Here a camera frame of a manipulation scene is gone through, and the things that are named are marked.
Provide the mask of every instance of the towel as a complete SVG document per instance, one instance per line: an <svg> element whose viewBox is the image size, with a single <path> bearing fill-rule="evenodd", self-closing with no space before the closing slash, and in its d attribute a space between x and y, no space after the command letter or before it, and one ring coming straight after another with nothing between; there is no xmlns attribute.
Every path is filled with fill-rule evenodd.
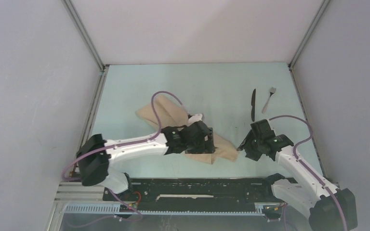
<svg viewBox="0 0 370 231"><path fill-rule="evenodd" d="M188 123L188 114L186 111L176 105L174 102L169 100L167 97L160 95L154 101L154 106L157 114L161 120L162 127L167 126L182 126ZM158 129L157 118L152 111L151 104L149 103L145 107L139 109L135 112L137 116L145 120L153 128ZM212 154L184 154L185 156L194 159L196 161L201 161L207 164L213 164L215 159L218 157L236 161L239 152L236 147L229 141L220 137L215 133L215 128L213 128L213 143L215 145L215 152Z"/></svg>

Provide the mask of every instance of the light blue table surface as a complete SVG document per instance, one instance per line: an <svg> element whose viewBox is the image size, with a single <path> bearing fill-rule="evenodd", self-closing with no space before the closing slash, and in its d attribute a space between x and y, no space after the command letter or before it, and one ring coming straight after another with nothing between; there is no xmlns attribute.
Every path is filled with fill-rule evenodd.
<svg viewBox="0 0 370 231"><path fill-rule="evenodd" d="M277 90L267 112L262 114L271 87ZM204 122L237 147L250 130L253 89L256 120L278 115L304 118L286 63L112 65L92 134L119 140L155 132L135 111L150 103L154 92L167 90L179 97L191 113L203 113ZM271 126L277 135L285 134L295 143L309 135L305 124L290 118L273 120ZM321 173L313 143L309 141L298 150ZM266 177L277 172L290 176L269 157L263 155L255 162L245 158L243 151L236 162L217 158L213 165L170 154L136 158L117 167L132 178Z"/></svg>

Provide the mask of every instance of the fork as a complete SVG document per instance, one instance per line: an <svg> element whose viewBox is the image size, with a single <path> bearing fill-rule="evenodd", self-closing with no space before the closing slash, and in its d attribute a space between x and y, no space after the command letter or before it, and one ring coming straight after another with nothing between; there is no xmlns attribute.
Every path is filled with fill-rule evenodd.
<svg viewBox="0 0 370 231"><path fill-rule="evenodd" d="M266 112L267 105L269 104L270 97L272 97L272 95L273 95L275 92L276 92L276 88L273 88L273 87L272 87L272 88L270 89L270 96L269 96L269 98L267 99L266 104L265 104L265 105L264 105L264 107L263 107L262 113L265 113L265 112Z"/></svg>

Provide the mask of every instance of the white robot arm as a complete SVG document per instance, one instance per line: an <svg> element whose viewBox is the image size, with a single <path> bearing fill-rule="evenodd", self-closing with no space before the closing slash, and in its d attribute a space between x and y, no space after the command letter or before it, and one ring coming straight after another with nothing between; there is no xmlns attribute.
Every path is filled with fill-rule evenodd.
<svg viewBox="0 0 370 231"><path fill-rule="evenodd" d="M263 154L269 156L293 176L298 185L280 174L269 176L264 182L268 183L276 198L308 218L313 231L342 231L357 227L357 209L352 192L340 190L320 175L296 148L287 136L276 136L268 120L252 123L239 147L245 150L247 158L255 161Z"/></svg>
<svg viewBox="0 0 370 231"><path fill-rule="evenodd" d="M78 161L83 186L96 184L111 189L115 194L130 188L128 174L113 167L115 163L149 155L214 153L212 128L202 122L202 114L189 116L188 124L165 127L149 136L126 140L103 140L93 135L78 151L77 158L96 150L103 151Z"/></svg>

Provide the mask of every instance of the black knife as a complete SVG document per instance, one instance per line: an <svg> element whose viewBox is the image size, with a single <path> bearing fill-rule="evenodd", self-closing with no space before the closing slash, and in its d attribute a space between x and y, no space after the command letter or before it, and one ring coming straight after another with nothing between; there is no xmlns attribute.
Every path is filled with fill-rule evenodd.
<svg viewBox="0 0 370 231"><path fill-rule="evenodd" d="M251 120L254 122L254 108L256 103L256 89L253 90L251 94Z"/></svg>

